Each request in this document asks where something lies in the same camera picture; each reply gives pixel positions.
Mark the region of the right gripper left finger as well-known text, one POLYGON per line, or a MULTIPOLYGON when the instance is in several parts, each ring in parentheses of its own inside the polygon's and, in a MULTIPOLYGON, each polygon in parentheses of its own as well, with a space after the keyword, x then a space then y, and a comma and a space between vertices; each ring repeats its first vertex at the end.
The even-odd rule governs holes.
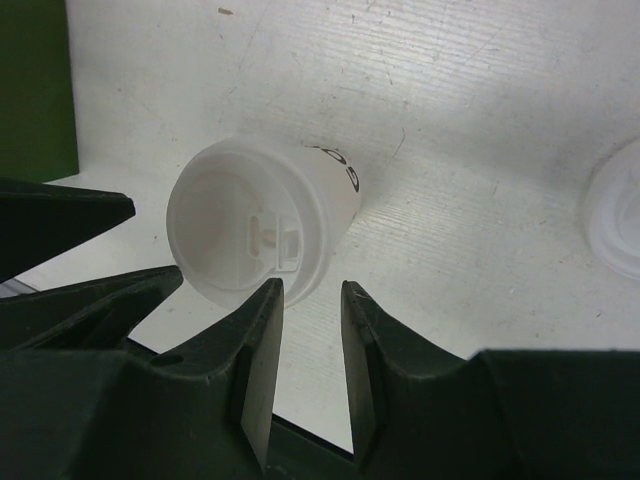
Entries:
POLYGON ((4 299, 5 479, 260 479, 283 324, 283 284, 161 355, 129 329, 173 286, 155 278, 4 299))

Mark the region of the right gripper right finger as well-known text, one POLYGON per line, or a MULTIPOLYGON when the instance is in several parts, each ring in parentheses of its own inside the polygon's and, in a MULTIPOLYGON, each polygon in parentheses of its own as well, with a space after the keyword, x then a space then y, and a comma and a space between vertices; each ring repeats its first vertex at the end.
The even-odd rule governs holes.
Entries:
POLYGON ((635 351, 459 358, 341 289, 354 462, 364 479, 635 479, 635 351))

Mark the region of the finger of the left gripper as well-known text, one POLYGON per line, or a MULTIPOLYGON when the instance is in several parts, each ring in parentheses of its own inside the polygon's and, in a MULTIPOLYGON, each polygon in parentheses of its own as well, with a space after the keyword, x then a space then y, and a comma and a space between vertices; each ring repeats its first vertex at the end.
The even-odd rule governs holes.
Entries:
POLYGON ((1 180, 1 278, 10 280, 135 215, 124 194, 1 180))

